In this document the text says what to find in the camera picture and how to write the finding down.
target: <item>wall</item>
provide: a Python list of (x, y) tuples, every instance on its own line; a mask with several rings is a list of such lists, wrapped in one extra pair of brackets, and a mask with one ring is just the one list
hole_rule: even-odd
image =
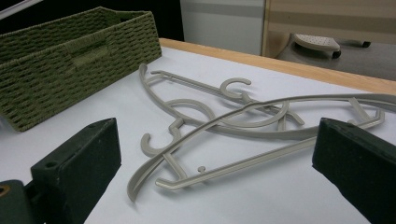
[(264, 0), (181, 0), (187, 42), (260, 55)]

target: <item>wooden trim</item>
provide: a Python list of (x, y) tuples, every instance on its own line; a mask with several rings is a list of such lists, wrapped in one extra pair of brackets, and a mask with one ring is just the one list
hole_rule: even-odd
[(231, 62), (244, 63), (260, 68), (270, 69), (298, 77), (306, 77), (317, 81), (345, 86), (357, 90), (396, 94), (396, 81), (390, 81), (375, 77), (365, 77), (299, 63), (289, 63), (276, 59), (231, 51), (227, 49), (216, 49), (164, 38), (160, 38), (160, 43), (163, 47), (171, 49), (179, 49)]

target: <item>floor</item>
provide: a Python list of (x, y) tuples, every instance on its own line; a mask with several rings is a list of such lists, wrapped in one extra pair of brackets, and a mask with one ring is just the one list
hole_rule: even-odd
[(372, 43), (362, 48), (361, 41), (335, 39), (341, 47), (341, 56), (332, 59), (332, 52), (296, 48), (291, 36), (289, 44), (277, 56), (279, 60), (314, 65), (396, 81), (396, 45)]

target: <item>woven basket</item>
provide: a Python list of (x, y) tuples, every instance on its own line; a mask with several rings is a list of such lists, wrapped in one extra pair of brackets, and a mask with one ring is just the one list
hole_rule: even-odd
[(25, 131), (160, 56), (147, 11), (98, 7), (0, 35), (0, 116)]

